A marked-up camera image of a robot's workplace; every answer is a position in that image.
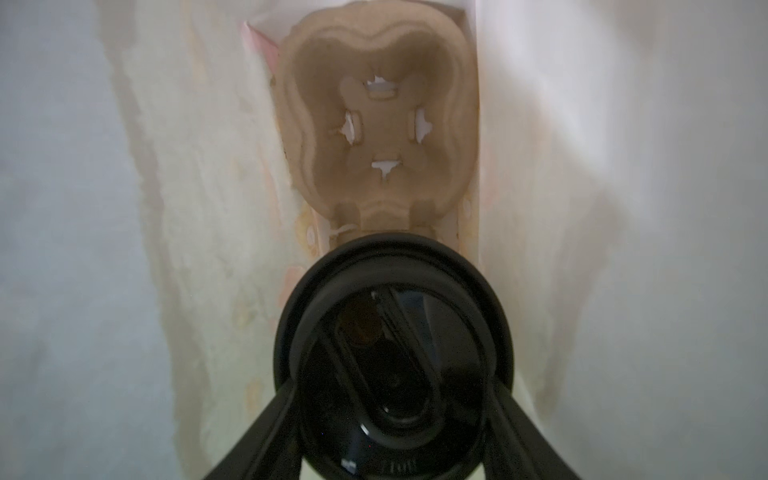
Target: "hole in cardboard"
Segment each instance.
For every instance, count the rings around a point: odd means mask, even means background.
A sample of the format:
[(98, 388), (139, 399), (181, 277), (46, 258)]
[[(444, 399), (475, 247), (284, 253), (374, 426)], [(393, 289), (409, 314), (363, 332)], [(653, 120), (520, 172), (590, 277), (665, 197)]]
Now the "hole in cardboard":
[(368, 97), (372, 100), (386, 100), (397, 96), (397, 84), (383, 77), (374, 76), (373, 81), (366, 81)]
[(382, 181), (386, 182), (387, 175), (392, 171), (394, 167), (397, 167), (402, 162), (400, 160), (377, 160), (371, 162), (371, 167), (378, 168), (382, 171)]
[(424, 117), (424, 107), (416, 108), (416, 141), (422, 143), (424, 137), (432, 131), (432, 124)]
[(352, 145), (355, 143), (355, 124), (352, 120), (352, 112), (347, 111), (344, 117), (346, 118), (346, 121), (344, 122), (344, 125), (339, 129), (339, 132), (341, 132), (341, 134), (346, 137), (346, 141)]

